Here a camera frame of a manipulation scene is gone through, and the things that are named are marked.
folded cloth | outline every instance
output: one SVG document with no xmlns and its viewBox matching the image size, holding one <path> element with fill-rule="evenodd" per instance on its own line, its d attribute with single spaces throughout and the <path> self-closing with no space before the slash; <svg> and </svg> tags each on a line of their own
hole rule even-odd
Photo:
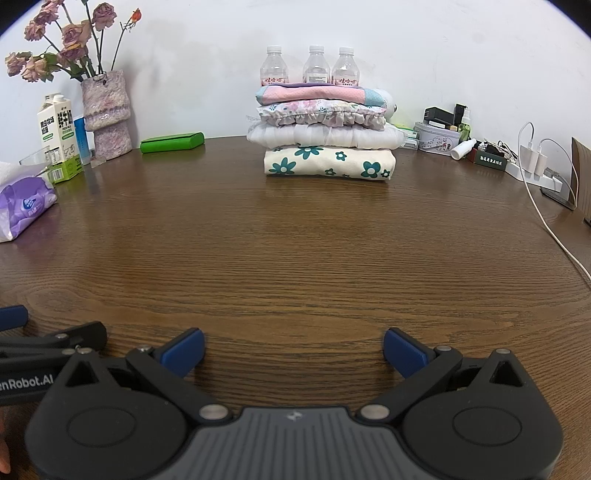
<svg viewBox="0 0 591 480">
<path fill-rule="evenodd" d="M 375 90 L 361 87 L 341 87 L 328 83 L 272 84 L 261 87 L 256 93 L 256 101 L 261 105 L 317 98 L 344 100 L 365 106 L 388 107 L 388 102 Z"/>
<path fill-rule="evenodd" d="M 327 127 L 314 125 L 273 125 L 257 123 L 250 127 L 246 138 L 266 148 L 282 145 L 331 145 L 333 147 L 389 148 L 394 150 L 404 144 L 404 133 L 393 125 L 385 124 L 383 131 L 352 127 Z"/>
<path fill-rule="evenodd" d="M 343 100 L 296 100 L 260 106 L 257 111 L 262 122 L 276 127 L 291 124 L 323 124 L 328 127 L 359 124 L 366 128 L 383 130 L 386 123 L 385 108 Z"/>
<path fill-rule="evenodd" d="M 395 166 L 396 158 L 390 150 L 287 146 L 265 153 L 267 175 L 389 180 Z"/>
</svg>

wooden table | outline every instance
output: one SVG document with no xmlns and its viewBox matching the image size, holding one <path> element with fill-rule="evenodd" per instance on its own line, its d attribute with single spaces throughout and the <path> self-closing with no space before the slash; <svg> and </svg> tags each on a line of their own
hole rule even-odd
<svg viewBox="0 0 591 480">
<path fill-rule="evenodd" d="M 26 305 L 28 335 L 100 320 L 112 355 L 198 326 L 196 382 L 233 407 L 358 408 L 400 380 L 381 355 L 390 326 L 470 356 L 506 346 L 563 426 L 553 479 L 591 476 L 589 286 L 521 182 L 409 150 L 389 183 L 273 178 L 263 152 L 243 137 L 133 151 L 59 185 L 59 203 L 0 245 L 0 306 Z M 534 196 L 591 264 L 582 215 Z M 32 407 L 11 407 L 9 478 L 36 478 Z"/>
</svg>

white ruffled fabric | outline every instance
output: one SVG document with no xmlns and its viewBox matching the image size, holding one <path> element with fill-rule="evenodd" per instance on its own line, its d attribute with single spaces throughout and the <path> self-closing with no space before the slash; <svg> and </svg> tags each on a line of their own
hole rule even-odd
<svg viewBox="0 0 591 480">
<path fill-rule="evenodd" d="M 365 106 L 343 100 L 297 100 L 273 103 L 257 108 L 261 121 L 280 127 L 282 125 L 323 124 L 327 127 L 362 125 L 374 130 L 383 130 L 386 109 Z"/>
<path fill-rule="evenodd" d="M 275 127 L 260 122 L 250 127 L 246 138 L 266 148 L 282 145 L 300 145 L 302 147 L 331 145 L 364 150 L 379 148 L 394 150 L 404 144 L 404 133 L 390 124 L 385 124 L 384 130 L 379 131 L 360 125 L 327 127 L 322 124 L 314 124 Z"/>
</svg>

pink fabric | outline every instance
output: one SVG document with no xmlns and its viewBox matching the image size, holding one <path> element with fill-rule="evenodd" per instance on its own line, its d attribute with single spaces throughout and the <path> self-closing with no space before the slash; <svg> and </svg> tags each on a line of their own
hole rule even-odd
<svg viewBox="0 0 591 480">
<path fill-rule="evenodd" d="M 344 100 L 351 103 L 365 103 L 365 90 L 362 88 L 340 87 L 336 85 L 285 88 L 280 85 L 269 85 L 258 99 L 261 105 L 292 102 L 294 100 Z"/>
</svg>

bouquet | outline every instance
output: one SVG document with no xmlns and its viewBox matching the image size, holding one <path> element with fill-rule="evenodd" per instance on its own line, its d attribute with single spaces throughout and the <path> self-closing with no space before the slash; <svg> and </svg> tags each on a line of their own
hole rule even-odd
<svg viewBox="0 0 591 480">
<path fill-rule="evenodd" d="M 28 82 L 37 82 L 39 80 L 46 82 L 47 80 L 53 80 L 55 72 L 63 70 L 70 75 L 70 78 L 82 82 L 84 78 L 104 73 L 102 58 L 103 35 L 105 28 L 109 28 L 115 23 L 117 14 L 111 4 L 104 2 L 93 10 L 91 16 L 87 2 L 88 0 L 82 0 L 86 8 L 87 18 L 79 24 L 75 24 L 70 18 L 64 0 L 45 1 L 39 13 L 25 27 L 24 34 L 25 39 L 28 41 L 37 41 L 44 38 L 49 42 L 49 46 L 45 52 L 39 55 L 33 55 L 30 51 L 11 53 L 5 58 L 8 76 L 12 77 L 20 74 Z M 68 24 L 63 27 L 58 23 L 60 9 L 63 10 L 68 21 Z M 142 14 L 138 8 L 126 23 L 119 22 L 121 34 L 111 64 L 111 70 L 115 67 L 115 59 L 117 58 L 123 34 L 131 30 L 140 18 L 142 18 Z M 51 24 L 55 24 L 61 32 L 61 48 L 58 48 L 47 36 L 46 28 Z M 96 68 L 90 59 L 88 51 L 88 42 L 91 39 L 96 47 Z"/>
</svg>

